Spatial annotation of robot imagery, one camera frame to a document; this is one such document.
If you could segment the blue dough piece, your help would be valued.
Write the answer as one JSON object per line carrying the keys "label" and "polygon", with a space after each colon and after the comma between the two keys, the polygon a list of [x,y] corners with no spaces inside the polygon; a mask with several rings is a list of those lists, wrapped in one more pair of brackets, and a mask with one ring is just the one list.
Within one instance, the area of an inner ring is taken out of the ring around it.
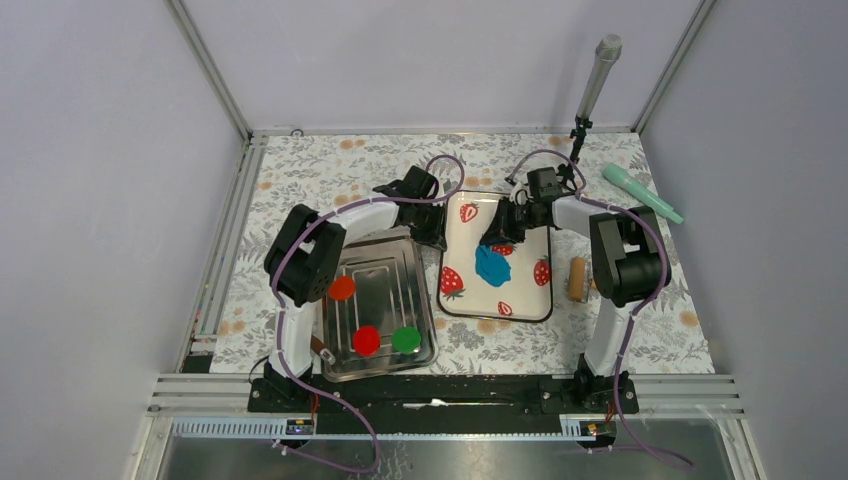
{"label": "blue dough piece", "polygon": [[506,257],[490,246],[479,245],[475,249],[475,273],[491,287],[501,287],[512,279]]}

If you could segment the white strawberry print tray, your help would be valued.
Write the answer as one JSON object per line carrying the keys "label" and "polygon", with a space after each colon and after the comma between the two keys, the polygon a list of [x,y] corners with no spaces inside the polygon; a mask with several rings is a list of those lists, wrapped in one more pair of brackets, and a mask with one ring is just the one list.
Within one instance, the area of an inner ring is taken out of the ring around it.
{"label": "white strawberry print tray", "polygon": [[447,203],[438,305],[459,317],[543,322],[553,311],[550,230],[529,230],[515,245],[482,245],[502,198],[462,191]]}

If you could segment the wooden double-ended dough roller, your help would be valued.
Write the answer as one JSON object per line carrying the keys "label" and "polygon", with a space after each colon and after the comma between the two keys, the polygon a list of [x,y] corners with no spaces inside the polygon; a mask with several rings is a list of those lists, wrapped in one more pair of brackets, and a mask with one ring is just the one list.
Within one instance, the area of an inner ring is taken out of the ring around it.
{"label": "wooden double-ended dough roller", "polygon": [[595,290],[590,265],[584,257],[575,256],[569,265],[567,298],[575,303],[587,303]]}

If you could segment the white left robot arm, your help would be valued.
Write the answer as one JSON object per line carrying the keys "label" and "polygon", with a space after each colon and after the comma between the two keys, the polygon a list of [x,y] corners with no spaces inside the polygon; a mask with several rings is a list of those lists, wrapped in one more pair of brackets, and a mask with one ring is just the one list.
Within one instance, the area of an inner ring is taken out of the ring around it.
{"label": "white left robot arm", "polygon": [[300,376],[312,369],[313,327],[321,300],[336,279],[343,248],[368,235],[406,227],[415,242],[445,250],[446,201],[458,190],[443,191],[435,176],[412,166],[404,178],[323,215],[305,204],[293,207],[264,260],[279,303],[269,361],[281,375],[271,395],[282,408],[296,411],[309,401],[311,387]]}

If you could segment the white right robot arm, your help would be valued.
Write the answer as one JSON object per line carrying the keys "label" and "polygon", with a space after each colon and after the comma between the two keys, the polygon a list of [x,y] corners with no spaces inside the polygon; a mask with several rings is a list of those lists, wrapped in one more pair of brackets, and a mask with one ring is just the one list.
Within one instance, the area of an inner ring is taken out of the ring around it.
{"label": "white right robot arm", "polygon": [[597,412],[613,398],[607,378],[624,373],[635,319],[667,285],[671,270],[654,210],[624,209],[570,193],[552,167],[527,174],[527,192],[501,200],[480,243],[516,244],[539,227],[569,230],[589,239],[592,277],[602,298],[582,362],[591,374],[573,386],[575,402]]}

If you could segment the orange dough disc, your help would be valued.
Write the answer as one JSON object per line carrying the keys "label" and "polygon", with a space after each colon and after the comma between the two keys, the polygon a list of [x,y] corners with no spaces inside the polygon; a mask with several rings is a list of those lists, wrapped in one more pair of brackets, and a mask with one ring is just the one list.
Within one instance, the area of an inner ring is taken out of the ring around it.
{"label": "orange dough disc", "polygon": [[356,283],[351,276],[339,276],[329,287],[327,296],[341,302],[351,298],[356,292]]}

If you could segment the green dough disc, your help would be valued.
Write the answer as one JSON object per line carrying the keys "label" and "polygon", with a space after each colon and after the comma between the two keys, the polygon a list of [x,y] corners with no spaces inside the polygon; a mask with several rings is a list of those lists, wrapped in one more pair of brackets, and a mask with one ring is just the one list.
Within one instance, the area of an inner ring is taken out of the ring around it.
{"label": "green dough disc", "polygon": [[418,352],[421,344],[422,336],[416,327],[398,328],[391,336],[393,350],[405,355]]}

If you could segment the red dough disc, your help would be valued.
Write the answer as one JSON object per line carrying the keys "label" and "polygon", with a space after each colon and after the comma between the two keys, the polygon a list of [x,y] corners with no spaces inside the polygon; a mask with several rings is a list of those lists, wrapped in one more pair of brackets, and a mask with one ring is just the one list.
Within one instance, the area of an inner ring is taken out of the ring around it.
{"label": "red dough disc", "polygon": [[372,357],[381,348],[379,330],[371,325],[358,328],[352,336],[353,350],[361,357]]}

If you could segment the stainless steel baking tray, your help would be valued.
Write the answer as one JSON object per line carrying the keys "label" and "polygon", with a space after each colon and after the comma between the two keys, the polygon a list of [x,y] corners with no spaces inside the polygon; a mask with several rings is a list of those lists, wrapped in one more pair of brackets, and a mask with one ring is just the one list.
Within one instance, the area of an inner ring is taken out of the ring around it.
{"label": "stainless steel baking tray", "polygon": [[[322,305],[323,342],[336,357],[321,364],[330,382],[340,383],[414,370],[433,364],[439,353],[430,297],[419,246],[406,230],[375,234],[343,248],[336,275],[356,283],[355,294],[341,302],[328,296]],[[376,327],[381,348],[372,357],[353,350],[354,332]],[[418,352],[393,350],[391,336],[402,327],[416,327],[422,336]]]}

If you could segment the mint green handheld tool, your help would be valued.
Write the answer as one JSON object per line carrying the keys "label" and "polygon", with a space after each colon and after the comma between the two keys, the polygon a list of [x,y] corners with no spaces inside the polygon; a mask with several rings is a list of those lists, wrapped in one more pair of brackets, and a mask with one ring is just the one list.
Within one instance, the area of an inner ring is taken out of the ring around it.
{"label": "mint green handheld tool", "polygon": [[678,225],[684,222],[684,218],[670,204],[639,183],[622,167],[609,163],[603,168],[602,176],[611,184],[626,191],[644,205],[652,208],[656,214]]}

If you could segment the silver microphone on stand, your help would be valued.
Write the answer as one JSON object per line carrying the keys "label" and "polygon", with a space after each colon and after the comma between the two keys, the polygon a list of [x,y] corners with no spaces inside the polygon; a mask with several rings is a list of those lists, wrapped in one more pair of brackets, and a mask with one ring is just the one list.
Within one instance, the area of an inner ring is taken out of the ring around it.
{"label": "silver microphone on stand", "polygon": [[579,161],[586,135],[593,126],[591,114],[612,67],[621,56],[622,48],[622,39],[617,34],[605,35],[595,48],[592,70],[575,115],[575,126],[569,134],[572,140],[569,159],[574,163]]}

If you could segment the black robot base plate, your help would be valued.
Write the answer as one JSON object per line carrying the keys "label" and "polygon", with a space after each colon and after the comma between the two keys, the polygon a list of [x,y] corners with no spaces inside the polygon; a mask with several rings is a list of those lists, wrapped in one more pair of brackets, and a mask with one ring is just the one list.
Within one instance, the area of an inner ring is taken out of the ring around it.
{"label": "black robot base plate", "polygon": [[394,375],[332,383],[306,376],[328,392],[315,396],[268,371],[251,382],[251,413],[303,414],[320,434],[364,434],[362,415],[382,435],[559,434],[561,416],[606,418],[612,390],[578,399],[571,377],[547,375]]}

